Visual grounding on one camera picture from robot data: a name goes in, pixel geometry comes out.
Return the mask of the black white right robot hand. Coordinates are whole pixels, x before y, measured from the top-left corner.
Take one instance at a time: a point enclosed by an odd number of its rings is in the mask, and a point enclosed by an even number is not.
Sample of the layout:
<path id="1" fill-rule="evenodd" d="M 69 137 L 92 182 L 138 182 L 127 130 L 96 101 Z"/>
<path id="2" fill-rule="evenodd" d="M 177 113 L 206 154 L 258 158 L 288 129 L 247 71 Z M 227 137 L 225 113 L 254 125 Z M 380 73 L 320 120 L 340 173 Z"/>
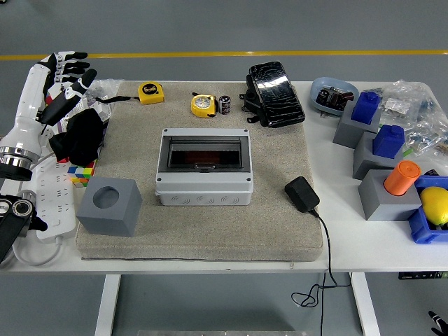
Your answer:
<path id="1" fill-rule="evenodd" d="M 436 327 L 432 327 L 431 331 L 438 336 L 448 336 L 448 324 L 447 322 L 437 315 L 434 311 L 429 311 L 428 315 L 432 321 L 436 324 Z"/>

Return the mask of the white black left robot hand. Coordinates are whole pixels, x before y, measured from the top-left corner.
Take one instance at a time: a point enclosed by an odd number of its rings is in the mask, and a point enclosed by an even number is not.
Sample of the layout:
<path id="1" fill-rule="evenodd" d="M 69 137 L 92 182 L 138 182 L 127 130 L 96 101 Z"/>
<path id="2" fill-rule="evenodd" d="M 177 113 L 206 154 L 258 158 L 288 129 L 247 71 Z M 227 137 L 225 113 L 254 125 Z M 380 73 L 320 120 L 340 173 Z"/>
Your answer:
<path id="1" fill-rule="evenodd" d="M 86 52 L 59 51 L 35 63 L 28 73 L 17 107 L 15 124 L 1 140 L 1 152 L 39 156 L 39 136 L 84 96 L 97 71 L 85 61 Z"/>

